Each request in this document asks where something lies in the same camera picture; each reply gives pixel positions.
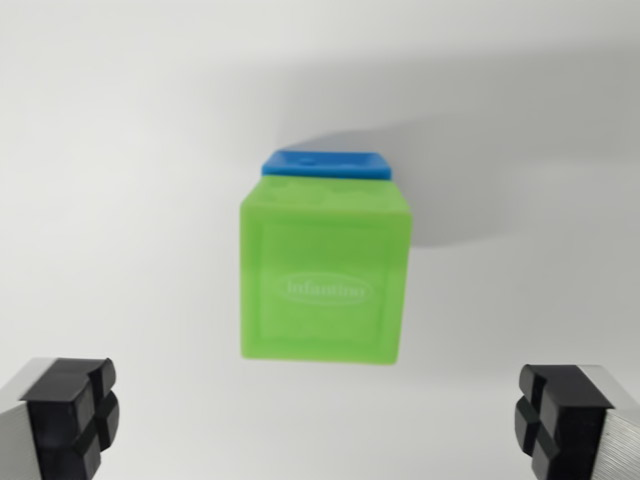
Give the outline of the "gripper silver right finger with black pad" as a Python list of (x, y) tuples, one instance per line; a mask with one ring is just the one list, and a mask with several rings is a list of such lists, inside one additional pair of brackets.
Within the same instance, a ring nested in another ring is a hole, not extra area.
[(514, 412), (541, 480), (639, 477), (639, 402), (602, 366), (526, 364)]

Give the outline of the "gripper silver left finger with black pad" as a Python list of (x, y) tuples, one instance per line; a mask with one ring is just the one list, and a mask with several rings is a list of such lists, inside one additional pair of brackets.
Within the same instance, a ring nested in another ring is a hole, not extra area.
[(92, 479), (119, 426), (113, 361), (33, 358), (1, 386), (1, 477)]

